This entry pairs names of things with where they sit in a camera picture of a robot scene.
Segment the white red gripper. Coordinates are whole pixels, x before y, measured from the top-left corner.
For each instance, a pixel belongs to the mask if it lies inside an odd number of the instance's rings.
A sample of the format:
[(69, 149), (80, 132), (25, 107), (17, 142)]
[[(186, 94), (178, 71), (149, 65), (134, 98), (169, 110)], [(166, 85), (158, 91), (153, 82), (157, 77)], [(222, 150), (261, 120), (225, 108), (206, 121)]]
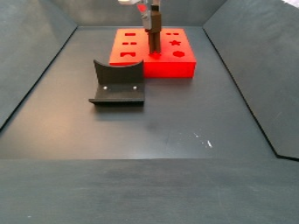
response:
[[(160, 0), (117, 0), (121, 5), (136, 5), (136, 8), (140, 12), (148, 11), (148, 9), (153, 6), (160, 8)], [(152, 19), (150, 13), (146, 12), (142, 16), (142, 26), (146, 30), (152, 29)]]

